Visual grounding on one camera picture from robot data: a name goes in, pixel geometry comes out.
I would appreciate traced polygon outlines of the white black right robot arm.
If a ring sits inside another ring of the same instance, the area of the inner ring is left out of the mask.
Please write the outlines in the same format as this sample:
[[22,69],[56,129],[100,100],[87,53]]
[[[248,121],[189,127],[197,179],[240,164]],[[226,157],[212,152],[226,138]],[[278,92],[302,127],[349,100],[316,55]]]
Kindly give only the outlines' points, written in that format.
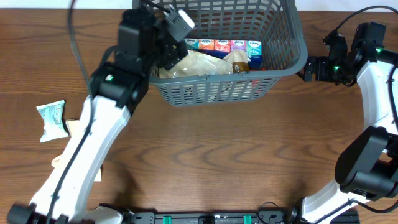
[[364,131],[340,154],[332,181],[295,205],[286,223],[359,223],[360,206],[374,213],[370,201],[397,196],[397,53],[383,45],[386,26],[357,26],[351,47],[337,30],[323,38],[327,57],[309,57],[300,78],[358,85]]

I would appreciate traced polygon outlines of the mint green snack packet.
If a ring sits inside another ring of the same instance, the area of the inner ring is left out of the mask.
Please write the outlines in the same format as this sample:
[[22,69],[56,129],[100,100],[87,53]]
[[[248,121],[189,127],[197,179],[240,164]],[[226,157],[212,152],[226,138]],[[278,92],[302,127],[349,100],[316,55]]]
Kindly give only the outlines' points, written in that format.
[[40,142],[68,137],[62,120],[64,106],[65,100],[60,100],[36,107],[44,121],[44,133]]

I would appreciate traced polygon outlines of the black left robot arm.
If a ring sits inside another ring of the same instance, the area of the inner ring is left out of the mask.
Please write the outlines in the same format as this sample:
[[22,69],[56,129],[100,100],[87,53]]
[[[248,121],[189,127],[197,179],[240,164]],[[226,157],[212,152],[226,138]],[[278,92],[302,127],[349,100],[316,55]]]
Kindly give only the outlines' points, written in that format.
[[63,162],[54,168],[28,205],[13,205],[9,223],[130,223],[132,212],[102,203],[86,204],[97,173],[158,68],[170,69],[187,55],[185,38],[195,24],[181,9],[139,7],[123,13],[118,42],[85,77],[88,97]]

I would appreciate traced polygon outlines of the dried mushroom pouch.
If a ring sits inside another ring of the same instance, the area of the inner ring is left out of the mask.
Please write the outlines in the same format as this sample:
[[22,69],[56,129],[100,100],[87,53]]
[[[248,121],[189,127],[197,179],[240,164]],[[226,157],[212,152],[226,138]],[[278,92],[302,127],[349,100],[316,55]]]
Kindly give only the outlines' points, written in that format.
[[233,73],[249,73],[248,56],[243,50],[234,50],[230,52],[223,60],[232,64]]

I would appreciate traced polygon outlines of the cream snack pouch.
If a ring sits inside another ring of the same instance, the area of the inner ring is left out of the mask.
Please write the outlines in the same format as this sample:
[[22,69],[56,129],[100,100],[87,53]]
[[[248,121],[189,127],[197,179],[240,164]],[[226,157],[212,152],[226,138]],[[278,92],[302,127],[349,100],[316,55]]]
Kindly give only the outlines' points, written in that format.
[[67,165],[72,155],[76,151],[77,145],[80,142],[79,140],[74,139],[75,135],[79,135],[83,132],[83,130],[80,128],[80,121],[76,119],[68,119],[66,120],[66,126],[71,136],[72,146],[70,146],[70,144],[67,144],[66,149],[59,156],[55,157],[51,161],[51,166],[53,168],[57,168],[59,165]]

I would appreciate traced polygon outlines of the Kleenex tissue multipack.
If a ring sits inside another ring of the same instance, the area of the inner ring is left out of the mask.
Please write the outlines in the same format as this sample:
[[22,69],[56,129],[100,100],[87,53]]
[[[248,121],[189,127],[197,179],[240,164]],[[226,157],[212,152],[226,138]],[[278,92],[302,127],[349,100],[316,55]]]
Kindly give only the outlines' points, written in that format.
[[243,50],[251,70],[259,70],[262,63],[262,43],[255,40],[185,39],[188,50],[196,50],[216,58],[224,58],[234,50]]

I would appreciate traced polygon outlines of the tan paper bag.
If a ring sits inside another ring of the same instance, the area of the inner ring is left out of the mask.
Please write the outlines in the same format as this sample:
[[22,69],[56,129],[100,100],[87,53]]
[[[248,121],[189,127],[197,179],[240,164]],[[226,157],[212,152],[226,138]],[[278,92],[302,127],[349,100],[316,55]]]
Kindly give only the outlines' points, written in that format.
[[223,59],[189,50],[188,55],[170,69],[161,68],[159,78],[232,74],[233,65]]

